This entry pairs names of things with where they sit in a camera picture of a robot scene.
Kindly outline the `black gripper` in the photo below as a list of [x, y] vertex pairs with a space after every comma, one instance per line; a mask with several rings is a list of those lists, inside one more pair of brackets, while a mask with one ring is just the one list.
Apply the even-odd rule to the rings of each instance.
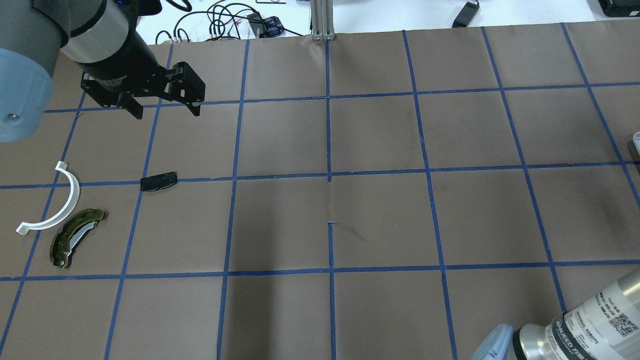
[[80, 68], [81, 88], [101, 107], [117, 106], [122, 98], [122, 109], [142, 120], [144, 108], [135, 98], [158, 97], [185, 104], [195, 117], [201, 115], [206, 84], [195, 69], [185, 61], [166, 68], [147, 46], [122, 50], [95, 63], [80, 63]]

